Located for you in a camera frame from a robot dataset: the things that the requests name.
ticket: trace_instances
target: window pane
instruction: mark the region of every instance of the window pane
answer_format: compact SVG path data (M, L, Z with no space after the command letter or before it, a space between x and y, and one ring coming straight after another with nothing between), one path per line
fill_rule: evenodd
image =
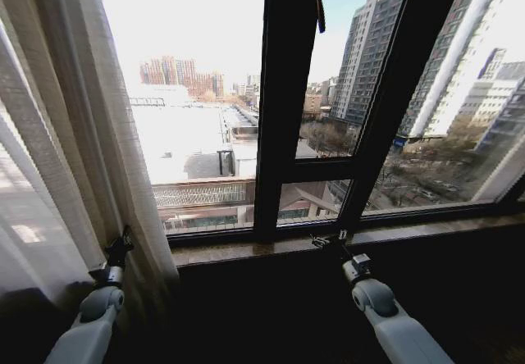
M297 158L351 155L402 0L322 0Z
M454 0L368 210L495 201L521 175L524 5Z
M277 224L335 219L349 180L283 184Z
M167 233L253 225L264 0L103 0Z

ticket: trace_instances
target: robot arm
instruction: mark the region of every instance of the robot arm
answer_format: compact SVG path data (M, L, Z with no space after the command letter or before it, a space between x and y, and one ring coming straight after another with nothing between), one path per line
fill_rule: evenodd
M410 317L395 300L390 287L364 277L368 271L359 270L364 258L368 259L366 255L353 257L343 264L343 269L346 278L354 285L352 298L355 304L372 325L390 361L394 364L452 363L421 323Z
M99 364L103 362L112 337L113 323L124 304L121 290L126 254L133 249L130 228L106 248L107 265L91 273L95 290L80 304L71 328L55 343L46 364Z
M123 303L124 293L116 286L94 290L80 304L75 322L55 343L46 363L103 362L112 337L113 322Z

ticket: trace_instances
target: white curtain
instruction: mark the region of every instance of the white curtain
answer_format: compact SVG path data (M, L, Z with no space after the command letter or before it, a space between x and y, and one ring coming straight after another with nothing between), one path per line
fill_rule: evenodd
M0 294L58 307L129 225L122 328L157 329L178 273L102 0L0 0Z

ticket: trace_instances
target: marble window sill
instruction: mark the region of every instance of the marble window sill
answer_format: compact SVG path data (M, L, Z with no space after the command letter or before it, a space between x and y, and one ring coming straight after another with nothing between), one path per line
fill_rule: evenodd
M385 242L396 239L409 239L436 234L450 234L474 231L485 228L524 225L525 213L512 216L491 216L487 218L464 219L426 223L420 225L402 225L361 230L352 239L352 244ZM282 239L274 243L225 243L213 246L173 248L171 254L177 266L220 262L246 257L268 256L280 253L292 253L315 249L309 237Z

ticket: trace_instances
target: window latch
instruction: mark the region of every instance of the window latch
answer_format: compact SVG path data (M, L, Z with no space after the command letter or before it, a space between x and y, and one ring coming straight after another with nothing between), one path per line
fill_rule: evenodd
M325 9L322 6L322 0L315 0L317 6L317 23L319 24L319 32L322 34L326 29L325 23Z

